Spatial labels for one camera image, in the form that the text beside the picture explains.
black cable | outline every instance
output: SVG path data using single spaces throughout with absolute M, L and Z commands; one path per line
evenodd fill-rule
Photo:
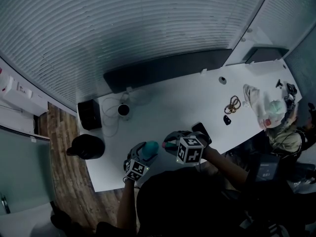
M 8 106 L 5 106 L 5 105 L 0 105 L 1 107 L 4 107 L 4 108 L 8 108 L 10 110 L 14 110 L 14 111 L 18 111 L 18 112 L 22 112 L 21 110 L 19 109 L 14 109 L 14 108 L 11 108 L 11 107 L 8 107 Z

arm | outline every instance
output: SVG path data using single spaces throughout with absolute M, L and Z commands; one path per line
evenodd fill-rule
M 117 227 L 132 230 L 136 233 L 136 210 L 134 181 L 127 178 L 118 208 Z
M 202 157 L 217 167 L 237 190 L 242 190 L 247 179 L 247 171 L 227 160 L 216 149 L 210 146 L 204 149 Z

black pitcher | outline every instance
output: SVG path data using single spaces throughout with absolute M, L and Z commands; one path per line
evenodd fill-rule
M 75 138 L 67 155 L 79 156 L 84 160 L 100 158 L 104 153 L 105 145 L 98 137 L 83 134 Z

device screen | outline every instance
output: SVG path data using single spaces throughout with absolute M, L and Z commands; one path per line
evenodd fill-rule
M 204 125 L 203 125 L 201 122 L 200 122 L 200 123 L 197 123 L 196 125 L 194 125 L 194 126 L 192 127 L 192 131 L 193 131 L 193 132 L 201 132 L 201 133 L 205 134 L 206 136 L 208 136 L 208 137 L 210 138 L 210 136 L 208 135 L 208 133 L 207 133 L 207 131 L 206 131 Z

round hole cover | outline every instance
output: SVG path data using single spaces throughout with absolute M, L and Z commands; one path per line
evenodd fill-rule
M 223 85 L 225 85 L 227 83 L 227 81 L 226 81 L 226 79 L 224 77 L 219 77 L 218 80 Z

